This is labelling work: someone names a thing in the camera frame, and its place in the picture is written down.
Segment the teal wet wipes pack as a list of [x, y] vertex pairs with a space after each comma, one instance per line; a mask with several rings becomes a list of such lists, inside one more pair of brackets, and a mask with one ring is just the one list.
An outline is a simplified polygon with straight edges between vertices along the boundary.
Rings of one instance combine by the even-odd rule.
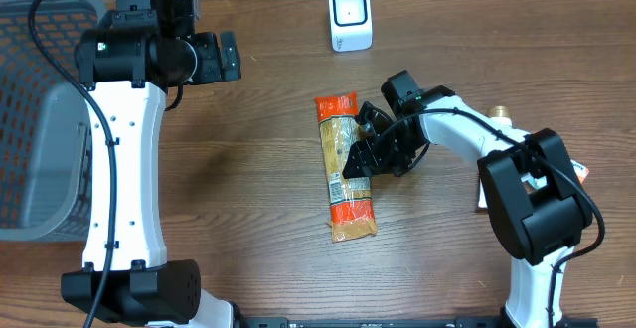
[[532, 176], [527, 176], [524, 181], [535, 190], [541, 189], [547, 184], [547, 179], [545, 177], [534, 178]]

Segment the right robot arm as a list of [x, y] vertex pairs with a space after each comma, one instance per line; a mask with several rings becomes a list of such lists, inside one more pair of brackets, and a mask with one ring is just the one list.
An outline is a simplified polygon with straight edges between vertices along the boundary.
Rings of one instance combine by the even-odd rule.
[[475, 164], [492, 230], [511, 257], [499, 326], [597, 326], [593, 318], [569, 318], [560, 308], [566, 265], [598, 247], [578, 247], [583, 230], [597, 224], [605, 234], [560, 136], [489, 118], [446, 86], [419, 87], [408, 71], [389, 77], [381, 92], [394, 115], [362, 105], [356, 121], [368, 135], [351, 146], [344, 177], [401, 176], [416, 165], [416, 151], [430, 145]]

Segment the white cream tube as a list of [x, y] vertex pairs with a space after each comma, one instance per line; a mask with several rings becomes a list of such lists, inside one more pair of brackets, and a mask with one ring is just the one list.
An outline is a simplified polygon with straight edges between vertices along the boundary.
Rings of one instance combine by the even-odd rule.
[[[501, 105], [501, 106], [491, 107], [488, 110], [487, 116], [490, 119], [496, 121], [497, 123], [503, 126], [506, 126], [506, 127], [513, 126], [513, 121], [511, 119], [509, 109], [506, 106]], [[478, 197], [478, 209], [486, 210], [487, 203], [486, 203], [486, 198], [485, 198], [482, 182], [479, 182], [479, 189], [480, 191], [479, 191], [479, 197]]]

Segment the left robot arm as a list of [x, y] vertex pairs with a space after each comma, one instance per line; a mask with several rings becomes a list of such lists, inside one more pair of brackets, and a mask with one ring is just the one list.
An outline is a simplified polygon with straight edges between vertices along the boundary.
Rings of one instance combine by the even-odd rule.
[[199, 33], [198, 0], [116, 0], [76, 48], [92, 136], [90, 226], [82, 267], [61, 280], [88, 321], [139, 327], [241, 324], [202, 286], [191, 259], [170, 260], [158, 201], [158, 144], [170, 88], [236, 81], [235, 36]]

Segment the orange spaghetti packet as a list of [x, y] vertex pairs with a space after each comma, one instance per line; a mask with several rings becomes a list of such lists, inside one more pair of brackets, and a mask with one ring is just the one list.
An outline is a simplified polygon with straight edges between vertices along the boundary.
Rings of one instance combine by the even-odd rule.
[[360, 139], [357, 94], [323, 96], [316, 104], [329, 195], [333, 243], [375, 235], [378, 231], [367, 177], [346, 179], [349, 150]]

